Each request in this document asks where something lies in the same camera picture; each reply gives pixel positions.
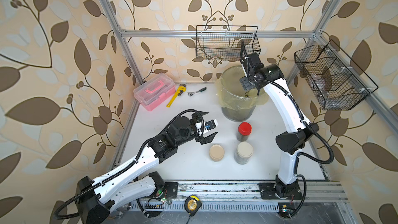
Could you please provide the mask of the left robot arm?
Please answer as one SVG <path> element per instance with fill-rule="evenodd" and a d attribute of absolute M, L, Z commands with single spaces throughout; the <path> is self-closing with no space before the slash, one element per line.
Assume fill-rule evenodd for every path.
<path fill-rule="evenodd" d="M 185 110 L 174 117 L 159 134 L 144 141 L 137 155 L 102 176 L 91 179 L 86 176 L 77 184 L 76 195 L 60 205 L 53 219 L 80 218 L 84 224 L 100 224 L 121 206 L 146 197 L 154 197 L 164 187 L 158 172 L 144 172 L 158 166 L 173 156 L 178 147 L 195 140 L 200 144 L 213 141 L 217 120 L 204 120 L 205 112 Z"/>

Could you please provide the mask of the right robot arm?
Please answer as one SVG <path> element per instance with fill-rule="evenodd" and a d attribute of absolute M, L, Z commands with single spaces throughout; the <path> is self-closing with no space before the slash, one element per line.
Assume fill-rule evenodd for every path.
<path fill-rule="evenodd" d="M 244 42 L 240 45 L 240 63 L 245 75 L 240 79 L 244 91 L 257 90 L 259 93 L 263 90 L 267 93 L 286 127 L 286 132 L 276 136 L 276 143 L 282 153 L 275 188 L 282 195 L 296 187 L 299 177 L 303 178 L 297 174 L 300 156 L 318 164 L 331 164 L 334 161 L 334 153 L 328 142 L 318 133 L 318 125 L 312 123 L 300 109 L 278 65 L 265 66 L 257 53 L 247 52 Z M 316 136 L 327 148 L 328 159 L 320 160 L 302 151 L 312 136 Z"/>

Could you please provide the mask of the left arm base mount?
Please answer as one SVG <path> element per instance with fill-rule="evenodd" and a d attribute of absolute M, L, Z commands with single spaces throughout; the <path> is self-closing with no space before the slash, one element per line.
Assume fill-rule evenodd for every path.
<path fill-rule="evenodd" d="M 144 196 L 144 199 L 175 199 L 178 194 L 178 186 L 179 183 L 177 181 L 165 181 L 162 187 L 156 188 L 152 194 Z"/>

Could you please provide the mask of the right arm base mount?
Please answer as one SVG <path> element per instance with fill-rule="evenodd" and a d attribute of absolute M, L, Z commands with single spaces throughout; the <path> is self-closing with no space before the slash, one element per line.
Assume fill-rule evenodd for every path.
<path fill-rule="evenodd" d="M 285 184 L 278 176 L 275 182 L 262 182 L 258 184 L 261 199 L 263 200 L 301 200 L 303 199 L 299 186 L 299 180 L 296 178 L 292 183 Z"/>

